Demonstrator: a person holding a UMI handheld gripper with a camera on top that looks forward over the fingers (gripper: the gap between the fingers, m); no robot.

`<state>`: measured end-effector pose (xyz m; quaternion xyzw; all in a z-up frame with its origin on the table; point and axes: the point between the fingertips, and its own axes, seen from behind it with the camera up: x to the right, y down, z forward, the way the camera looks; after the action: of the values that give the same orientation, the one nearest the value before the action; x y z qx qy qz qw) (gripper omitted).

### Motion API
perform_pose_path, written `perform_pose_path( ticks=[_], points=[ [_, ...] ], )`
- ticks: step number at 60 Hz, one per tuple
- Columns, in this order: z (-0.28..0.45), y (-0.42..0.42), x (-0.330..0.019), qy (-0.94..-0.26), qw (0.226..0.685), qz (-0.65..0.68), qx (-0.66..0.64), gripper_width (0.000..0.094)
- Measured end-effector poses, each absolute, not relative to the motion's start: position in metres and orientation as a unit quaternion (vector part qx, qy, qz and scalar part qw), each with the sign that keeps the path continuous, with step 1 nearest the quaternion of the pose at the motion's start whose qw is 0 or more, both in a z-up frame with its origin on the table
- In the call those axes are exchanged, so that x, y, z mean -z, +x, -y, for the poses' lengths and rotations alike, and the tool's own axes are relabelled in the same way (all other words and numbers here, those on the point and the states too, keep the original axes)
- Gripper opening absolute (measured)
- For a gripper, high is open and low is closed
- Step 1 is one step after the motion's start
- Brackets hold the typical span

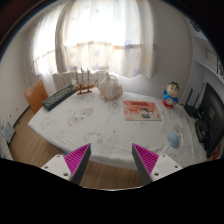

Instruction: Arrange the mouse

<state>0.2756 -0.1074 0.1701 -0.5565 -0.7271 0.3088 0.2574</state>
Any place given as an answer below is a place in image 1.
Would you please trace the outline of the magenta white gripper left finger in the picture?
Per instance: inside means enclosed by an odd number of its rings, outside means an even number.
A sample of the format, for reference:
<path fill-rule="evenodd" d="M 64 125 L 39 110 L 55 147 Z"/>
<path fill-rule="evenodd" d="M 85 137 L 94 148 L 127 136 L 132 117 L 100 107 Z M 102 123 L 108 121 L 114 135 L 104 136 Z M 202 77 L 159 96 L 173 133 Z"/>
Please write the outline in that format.
<path fill-rule="evenodd" d="M 90 155 L 91 145 L 86 144 L 65 156 L 55 155 L 42 166 L 42 169 L 79 185 Z"/>

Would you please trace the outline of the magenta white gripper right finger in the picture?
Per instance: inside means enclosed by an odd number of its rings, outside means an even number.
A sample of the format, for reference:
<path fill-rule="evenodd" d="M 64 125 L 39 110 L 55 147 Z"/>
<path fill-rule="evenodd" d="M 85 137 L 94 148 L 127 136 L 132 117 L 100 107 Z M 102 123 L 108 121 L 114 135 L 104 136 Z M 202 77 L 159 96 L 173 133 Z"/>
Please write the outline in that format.
<path fill-rule="evenodd" d="M 137 144 L 132 144 L 132 155 L 143 185 L 152 183 L 182 169 L 168 155 L 157 155 Z"/>

